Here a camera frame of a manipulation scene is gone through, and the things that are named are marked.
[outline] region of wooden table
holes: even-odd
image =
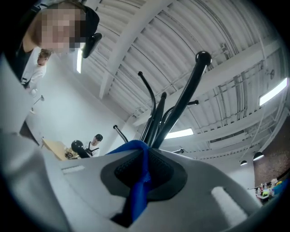
[[[60,141],[50,141],[42,139],[42,147],[45,146],[48,150],[52,151],[57,159],[67,160],[65,157],[65,145]]]

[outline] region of black pole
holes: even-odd
[[[158,133],[152,145],[152,148],[159,148],[166,135],[175,125],[176,121],[178,120],[178,118],[186,108],[187,104],[189,103],[190,99],[192,98],[205,68],[211,64],[212,57],[208,52],[202,51],[196,54],[195,61],[196,64],[190,75],[190,78],[186,83],[186,86],[184,87],[184,90],[180,95],[175,107],[173,108],[172,113],[169,115],[168,120]]]
[[[184,149],[180,148],[179,150],[173,151],[173,153],[182,154],[182,153],[184,153]]]
[[[151,117],[151,124],[150,127],[148,128],[148,133],[144,139],[144,142],[147,143],[149,147],[152,146],[155,137],[158,133],[158,128],[163,115],[166,96],[167,96],[166,92],[163,92],[159,104],[157,106],[156,112]]]
[[[187,105],[188,106],[191,106],[191,105],[198,105],[199,104],[199,101],[198,100],[195,100],[195,101],[190,101]],[[161,130],[161,128],[164,126],[165,122],[166,122],[166,119],[168,117],[168,115],[172,112],[174,107],[171,107],[169,110],[167,110],[165,112],[165,114],[163,115],[162,117],[162,120],[161,120],[161,123],[160,123],[160,126],[159,126],[159,129],[158,129],[158,132]]]
[[[127,139],[126,136],[122,133],[122,131],[120,131],[120,129],[118,128],[117,125],[114,125],[114,126],[113,126],[113,129],[117,131],[117,133],[119,134],[119,136],[121,136],[121,138],[123,139],[123,141],[124,141],[125,143],[128,142],[128,139]]]
[[[41,99],[41,97],[33,105],[35,105],[40,99]]]
[[[144,141],[147,133],[148,133],[148,129],[151,125],[151,121],[152,121],[152,116],[155,114],[155,111],[156,111],[156,101],[155,101],[155,96],[154,96],[154,93],[149,85],[149,83],[146,81],[145,77],[143,76],[143,73],[142,72],[138,72],[138,76],[142,79],[143,83],[145,84],[146,88],[148,89],[149,91],[149,94],[150,94],[150,97],[151,97],[151,101],[152,101],[152,109],[151,109],[151,118],[148,119],[147,123],[146,123],[146,126],[142,132],[142,135],[140,137],[140,140],[141,141]]]

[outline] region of ceiling beam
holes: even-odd
[[[278,107],[273,107],[273,106],[267,108],[267,111],[265,112],[264,118],[267,118],[270,114],[274,113],[277,110],[277,108]],[[261,108],[261,109],[257,110],[256,112],[252,113],[251,115],[240,119],[239,121],[231,123],[227,126],[217,128],[215,130],[211,130],[211,131],[204,132],[201,134],[196,134],[196,135],[189,135],[189,136],[185,136],[185,137],[164,140],[163,143],[161,144],[161,147],[165,148],[165,147],[170,147],[173,145],[182,146],[182,145],[186,145],[186,144],[190,144],[190,143],[198,143],[198,142],[215,140],[218,138],[222,138],[222,137],[234,134],[238,131],[241,131],[243,129],[246,129],[246,128],[258,123],[263,116],[263,111],[264,111],[264,109]]]
[[[250,146],[251,144],[254,144],[256,142],[259,142],[260,140],[268,136],[270,136],[270,132],[269,130],[265,130],[257,134],[253,142],[252,142],[253,138],[251,137],[242,142],[236,143],[231,146],[223,147],[220,149],[198,151],[198,152],[188,152],[188,153],[184,153],[184,155],[190,158],[202,158],[202,157],[207,157],[207,156],[212,156],[212,155],[214,156],[223,155],[231,151],[241,150],[242,148]]]
[[[280,48],[278,39],[267,38],[263,41],[263,44],[267,57]],[[196,97],[212,90],[218,85],[230,81],[236,75],[241,74],[243,71],[246,71],[253,65],[263,60],[263,58],[261,43],[257,43],[218,65],[214,69],[204,73],[190,101],[194,101]],[[167,97],[165,101],[164,112],[175,106],[183,90],[184,88],[181,88]],[[145,123],[149,116],[150,110],[145,111],[143,114],[137,117],[134,126],[139,126]]]
[[[85,5],[96,10],[101,0],[86,0]]]
[[[255,146],[249,148],[244,157],[246,158],[249,154],[251,154],[253,152],[257,152],[260,148],[261,148],[260,144],[257,144]],[[229,154],[229,155],[226,155],[226,156],[222,156],[222,157],[220,157],[221,155],[219,155],[219,156],[218,155],[211,155],[211,156],[204,156],[204,157],[196,157],[196,159],[205,161],[205,160],[212,160],[211,158],[214,158],[214,157],[215,158],[219,158],[219,159],[234,158],[234,157],[237,158],[237,157],[241,157],[244,154],[244,152],[245,152],[245,150],[241,150],[241,151],[238,151],[236,153],[232,153],[232,154]]]
[[[116,74],[123,58],[125,57],[130,46],[133,44],[134,40],[159,12],[172,2],[173,0],[149,0],[131,18],[127,26],[122,31],[113,48],[113,51],[110,54],[107,63],[107,70],[105,71],[103,81],[101,83],[101,99],[109,92],[114,80],[113,75]]]

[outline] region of blue strap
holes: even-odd
[[[147,193],[151,190],[151,177],[148,170],[148,145],[139,140],[132,140],[111,151],[109,154],[126,150],[142,149],[143,163],[140,179],[133,185],[130,191],[130,205],[132,221],[135,221],[147,206]]]

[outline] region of fluorescent light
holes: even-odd
[[[77,71],[79,73],[82,72],[82,50],[81,49],[77,51]]]
[[[285,78],[279,85],[277,85],[274,89],[272,89],[270,92],[266,93],[265,95],[260,97],[260,106],[265,104],[267,101],[269,101],[271,98],[276,96],[279,92],[281,92],[286,86],[287,86],[287,80],[288,78]]]
[[[193,131],[191,128],[186,129],[186,130],[180,130],[177,132],[168,133],[167,136],[165,137],[165,139],[184,137],[184,136],[188,136],[188,135],[193,135]]]

